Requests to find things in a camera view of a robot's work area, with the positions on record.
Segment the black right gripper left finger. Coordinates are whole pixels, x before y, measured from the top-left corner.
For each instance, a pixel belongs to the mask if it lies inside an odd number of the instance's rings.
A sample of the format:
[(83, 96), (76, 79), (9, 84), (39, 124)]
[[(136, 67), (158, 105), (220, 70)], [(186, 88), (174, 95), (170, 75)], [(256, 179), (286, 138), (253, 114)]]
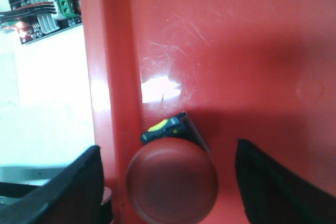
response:
[(100, 148), (89, 147), (42, 186), (1, 183), (1, 223), (95, 223), (104, 191)]

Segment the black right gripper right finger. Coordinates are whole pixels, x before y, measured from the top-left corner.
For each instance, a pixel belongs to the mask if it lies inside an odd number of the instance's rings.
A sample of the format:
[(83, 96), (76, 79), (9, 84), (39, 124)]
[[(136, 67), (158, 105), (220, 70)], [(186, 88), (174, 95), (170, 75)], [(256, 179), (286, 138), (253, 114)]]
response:
[(236, 179), (249, 223), (335, 223), (335, 197), (239, 139)]

